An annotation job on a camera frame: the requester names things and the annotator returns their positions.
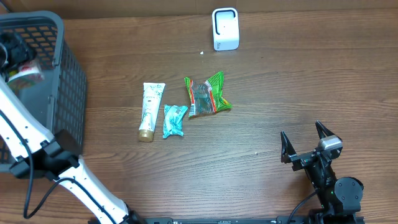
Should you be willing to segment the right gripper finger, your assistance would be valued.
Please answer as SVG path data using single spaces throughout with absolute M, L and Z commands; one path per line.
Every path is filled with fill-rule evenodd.
M 284 131 L 280 133 L 281 138 L 281 162 L 282 163 L 291 163 L 292 158 L 297 155 L 295 149 L 293 148 L 290 140 L 288 139 L 287 135 Z
M 333 133 L 326 126 L 324 126 L 320 120 L 316 120 L 315 126 L 316 126 L 317 133 L 318 133 L 318 136 L 319 136 L 320 139 L 326 139 L 326 138 L 334 139 L 334 138 L 337 138 L 337 139 L 341 140 L 340 137 L 338 137 L 335 133 Z

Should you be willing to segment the green cup noodles container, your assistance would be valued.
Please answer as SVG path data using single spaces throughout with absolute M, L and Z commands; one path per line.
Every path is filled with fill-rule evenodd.
M 37 59 L 23 63 L 16 70 L 9 73 L 7 85 L 12 90 L 21 90 L 32 87 L 45 80 Z

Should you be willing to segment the green snack bag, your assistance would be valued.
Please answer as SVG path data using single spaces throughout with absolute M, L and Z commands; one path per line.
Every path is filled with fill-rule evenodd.
M 190 118 L 233 108 L 232 104 L 223 98 L 223 71 L 217 72 L 203 83 L 197 83 L 189 77 L 185 77 L 184 81 L 191 103 L 188 114 Z

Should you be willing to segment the teal snack packet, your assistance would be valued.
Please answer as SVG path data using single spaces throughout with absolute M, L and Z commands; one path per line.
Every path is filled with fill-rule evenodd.
M 163 138 L 167 139 L 171 135 L 183 136 L 182 121 L 185 113 L 187 112 L 187 106 L 177 105 L 164 105 L 164 124 L 163 124 Z

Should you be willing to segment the white cosmetic tube gold cap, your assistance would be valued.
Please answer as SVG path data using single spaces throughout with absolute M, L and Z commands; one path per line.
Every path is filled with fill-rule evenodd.
M 165 83 L 143 83 L 142 116 L 138 140 L 152 142 Z

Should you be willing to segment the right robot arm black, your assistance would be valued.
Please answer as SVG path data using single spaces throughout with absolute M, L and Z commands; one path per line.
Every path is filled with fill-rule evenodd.
M 321 207 L 310 210 L 304 223 L 363 223 L 364 218 L 356 216 L 361 210 L 363 183 L 354 177 L 337 178 L 331 167 L 332 160 L 343 150 L 343 140 L 320 121 L 316 121 L 315 126 L 320 138 L 318 146 L 301 155 L 296 153 L 286 133 L 280 133 L 281 162 L 291 163 L 294 171 L 303 169 L 314 188 L 314 193 L 292 211 L 287 223 L 292 221 L 298 208 L 315 195 Z

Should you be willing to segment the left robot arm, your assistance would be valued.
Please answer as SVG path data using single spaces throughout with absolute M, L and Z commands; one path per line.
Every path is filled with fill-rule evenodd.
M 13 33 L 1 34 L 1 137 L 15 159 L 11 173 L 29 180 L 23 217 L 32 218 L 59 185 L 68 189 L 96 216 L 95 223 L 143 223 L 89 170 L 81 148 L 66 130 L 52 134 L 22 104 L 7 84 L 9 72 L 34 61 L 35 50 Z M 33 211 L 29 211 L 35 178 L 54 182 Z

